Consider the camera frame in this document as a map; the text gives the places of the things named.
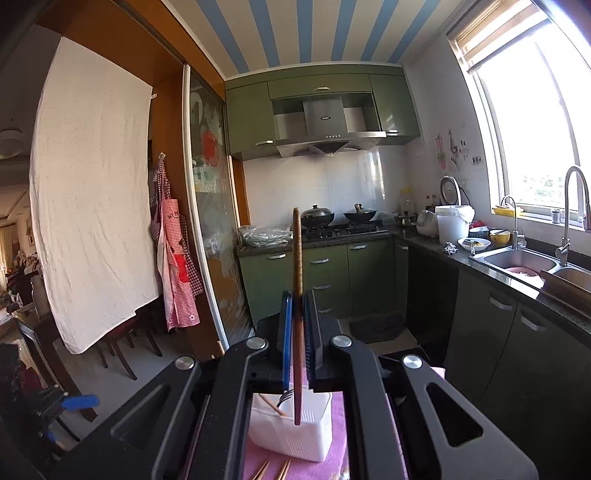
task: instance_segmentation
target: apron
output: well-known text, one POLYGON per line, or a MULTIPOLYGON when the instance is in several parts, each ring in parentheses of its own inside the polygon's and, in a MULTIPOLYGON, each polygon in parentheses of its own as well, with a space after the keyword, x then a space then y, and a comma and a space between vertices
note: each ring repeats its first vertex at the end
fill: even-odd
POLYGON ((154 181, 157 189, 150 198, 150 205, 157 207, 151 229, 157 241, 157 266, 168 329, 197 325, 199 314, 195 296, 204 292, 203 280, 188 249, 187 224, 178 212, 178 201, 170 195, 163 154, 154 172, 154 181))

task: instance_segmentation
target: stainless steel range hood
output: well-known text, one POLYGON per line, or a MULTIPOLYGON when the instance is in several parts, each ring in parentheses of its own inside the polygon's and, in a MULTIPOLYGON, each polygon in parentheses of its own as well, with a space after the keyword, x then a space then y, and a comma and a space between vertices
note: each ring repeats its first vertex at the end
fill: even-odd
POLYGON ((340 96, 306 99, 304 114, 308 135, 276 142, 282 157, 332 155, 341 151, 369 150, 386 137, 386 132, 349 132, 340 96))

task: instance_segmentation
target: floor mat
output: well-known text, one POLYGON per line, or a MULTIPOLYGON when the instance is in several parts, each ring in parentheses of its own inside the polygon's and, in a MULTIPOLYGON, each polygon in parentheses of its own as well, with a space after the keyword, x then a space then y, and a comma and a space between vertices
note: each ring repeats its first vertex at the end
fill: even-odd
POLYGON ((404 318, 400 314, 373 317, 349 324, 351 335, 363 343, 393 340, 404 330, 404 318))

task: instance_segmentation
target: white sheet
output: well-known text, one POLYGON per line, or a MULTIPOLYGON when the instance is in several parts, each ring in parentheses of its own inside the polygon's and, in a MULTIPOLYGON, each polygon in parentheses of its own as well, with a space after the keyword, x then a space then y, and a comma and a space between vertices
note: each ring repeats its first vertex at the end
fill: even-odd
POLYGON ((51 310, 72 353, 158 296, 147 182, 151 92, 66 38, 43 87, 31 213, 51 310))

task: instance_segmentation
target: pink tablecloth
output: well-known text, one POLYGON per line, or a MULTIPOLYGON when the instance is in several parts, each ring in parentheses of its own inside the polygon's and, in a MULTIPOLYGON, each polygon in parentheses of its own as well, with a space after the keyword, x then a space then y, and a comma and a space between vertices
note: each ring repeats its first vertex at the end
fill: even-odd
POLYGON ((244 464, 244 480, 251 480, 266 459, 269 468, 265 480, 274 480, 286 460, 291 459, 291 466, 287 479, 297 480, 337 480, 343 469, 348 469, 347 432, 345 427, 345 411, 343 408, 343 394, 335 392, 332 399, 333 443, 326 459, 322 463, 309 462, 288 457, 280 453, 265 450, 248 439, 246 444, 246 458, 244 464))

